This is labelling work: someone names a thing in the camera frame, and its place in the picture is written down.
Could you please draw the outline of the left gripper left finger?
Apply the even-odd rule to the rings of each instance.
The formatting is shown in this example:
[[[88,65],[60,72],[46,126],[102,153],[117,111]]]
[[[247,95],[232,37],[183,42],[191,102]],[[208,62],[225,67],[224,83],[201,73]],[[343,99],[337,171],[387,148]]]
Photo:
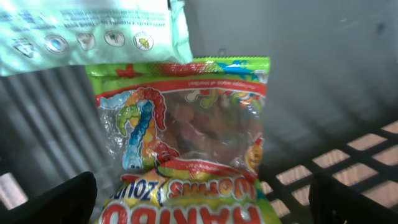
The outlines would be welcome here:
[[[1,212],[1,224],[89,223],[96,197],[93,173],[83,172],[12,210]]]

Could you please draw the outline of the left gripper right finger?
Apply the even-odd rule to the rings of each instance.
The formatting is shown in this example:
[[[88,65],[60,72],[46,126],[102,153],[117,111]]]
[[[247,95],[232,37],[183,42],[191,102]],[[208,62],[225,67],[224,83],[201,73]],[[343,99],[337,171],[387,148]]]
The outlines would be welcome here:
[[[397,212],[328,175],[313,176],[308,199],[314,224],[397,224]]]

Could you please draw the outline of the Haribo gummy worms bag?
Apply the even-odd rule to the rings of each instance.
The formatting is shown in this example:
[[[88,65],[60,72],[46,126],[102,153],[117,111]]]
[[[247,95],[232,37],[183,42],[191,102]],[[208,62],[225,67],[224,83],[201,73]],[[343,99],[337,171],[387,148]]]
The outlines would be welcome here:
[[[269,57],[89,65],[121,186],[98,223],[279,223],[262,191]]]

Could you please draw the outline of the mint green wipes pack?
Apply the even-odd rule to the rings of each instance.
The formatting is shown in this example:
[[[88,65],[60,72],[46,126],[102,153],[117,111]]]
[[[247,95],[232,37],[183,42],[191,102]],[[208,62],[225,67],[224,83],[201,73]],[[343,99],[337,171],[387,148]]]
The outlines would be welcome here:
[[[1,75],[193,60],[183,1],[1,0]]]

